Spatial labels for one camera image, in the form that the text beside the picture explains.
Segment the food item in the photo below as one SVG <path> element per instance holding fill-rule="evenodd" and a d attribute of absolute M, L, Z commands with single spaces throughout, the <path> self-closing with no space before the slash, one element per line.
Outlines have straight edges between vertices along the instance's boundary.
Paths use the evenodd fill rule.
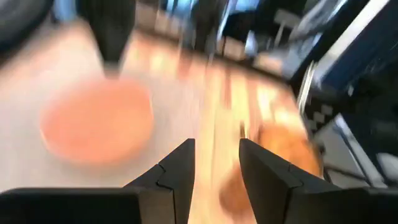
<path fill-rule="evenodd" d="M 149 93 L 134 80 L 91 80 L 51 103 L 42 136 L 50 152 L 69 162 L 117 164 L 137 155 L 152 134 Z"/>
<path fill-rule="evenodd" d="M 301 134 L 283 126 L 270 126 L 260 129 L 257 143 L 312 175 L 322 175 L 313 146 Z"/>
<path fill-rule="evenodd" d="M 256 142 L 264 149 L 282 157 L 310 174 L 320 177 L 321 164 L 313 147 L 304 135 L 291 132 L 283 126 L 261 128 Z M 220 190 L 220 204 L 232 217 L 252 214 L 248 193 L 244 186 L 240 166 L 236 166 L 230 178 Z"/>

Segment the wooden table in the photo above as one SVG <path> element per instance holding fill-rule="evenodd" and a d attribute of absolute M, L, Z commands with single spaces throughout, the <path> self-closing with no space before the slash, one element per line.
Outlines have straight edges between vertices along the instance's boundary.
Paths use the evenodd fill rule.
<path fill-rule="evenodd" d="M 199 55 L 183 53 L 173 43 L 135 31 L 126 50 L 124 71 L 143 71 L 205 91 L 196 141 L 196 176 L 190 223 L 252 223 L 236 221 L 220 207 L 220 186 L 238 161 L 239 126 L 254 133 L 261 123 L 280 123 L 304 132 L 290 91 L 262 75 L 222 61 L 207 65 Z M 68 82 L 70 74 L 101 73 L 98 52 L 87 26 L 76 22 L 49 37 L 33 40 L 0 70 L 0 94 L 24 91 L 37 76 Z"/>

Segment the round orange plate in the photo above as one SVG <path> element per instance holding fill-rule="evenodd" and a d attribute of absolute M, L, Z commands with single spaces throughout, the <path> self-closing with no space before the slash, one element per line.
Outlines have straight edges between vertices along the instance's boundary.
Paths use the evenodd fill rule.
<path fill-rule="evenodd" d="M 136 156 L 154 116 L 148 91 L 134 80 L 86 82 L 53 101 L 40 122 L 47 149 L 70 162 L 114 164 Z"/>

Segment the black object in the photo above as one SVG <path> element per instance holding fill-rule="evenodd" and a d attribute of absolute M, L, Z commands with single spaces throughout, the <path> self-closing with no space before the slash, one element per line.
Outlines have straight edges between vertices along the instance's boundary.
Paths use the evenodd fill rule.
<path fill-rule="evenodd" d="M 305 57 L 289 84 L 293 93 L 298 96 L 305 71 L 312 62 L 318 62 L 338 40 L 347 27 L 354 21 L 355 17 L 362 11 L 369 0 L 347 0 L 334 16 L 333 22 L 324 31 L 318 42 Z"/>
<path fill-rule="evenodd" d="M 228 17 L 223 35 L 246 43 L 250 30 L 255 34 L 276 38 L 280 24 L 275 23 L 277 11 L 283 9 L 292 14 L 303 16 L 306 0 L 266 0 L 260 1 L 255 10 L 233 13 Z M 286 42 L 291 29 L 285 28 L 282 42 Z"/>
<path fill-rule="evenodd" d="M 5 0 L 0 4 L 0 54 L 17 47 L 44 21 L 53 0 Z"/>
<path fill-rule="evenodd" d="M 248 139 L 241 139 L 239 158 L 258 223 L 397 221 L 397 189 L 339 189 Z"/>
<path fill-rule="evenodd" d="M 136 0 L 77 0 L 76 9 L 88 21 L 104 62 L 118 65 L 134 27 Z"/>
<path fill-rule="evenodd" d="M 382 175 L 384 183 L 389 186 L 397 186 L 397 181 L 390 179 L 384 172 L 383 164 L 377 159 L 377 155 L 388 153 L 392 156 L 398 156 L 398 151 L 396 150 L 398 144 L 398 119 L 387 116 L 378 118 L 376 116 L 346 113 L 343 113 L 342 117 L 363 151 Z"/>
<path fill-rule="evenodd" d="M 206 44 L 211 33 L 220 26 L 223 12 L 229 0 L 198 0 L 192 7 L 191 22 L 195 29 L 195 43 L 193 48 L 205 52 Z"/>
<path fill-rule="evenodd" d="M 0 223 L 188 222 L 195 140 L 120 189 L 16 189 L 0 194 Z"/>
<path fill-rule="evenodd" d="M 379 74 L 398 62 L 398 2 L 389 1 L 341 54 L 322 81 L 336 92 L 345 91 L 368 73 Z"/>

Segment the checkered pattern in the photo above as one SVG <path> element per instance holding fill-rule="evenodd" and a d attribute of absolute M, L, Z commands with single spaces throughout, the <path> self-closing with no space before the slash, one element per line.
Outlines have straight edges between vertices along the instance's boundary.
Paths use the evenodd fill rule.
<path fill-rule="evenodd" d="M 306 125 L 315 134 L 337 115 L 333 105 L 309 95 L 305 106 Z"/>

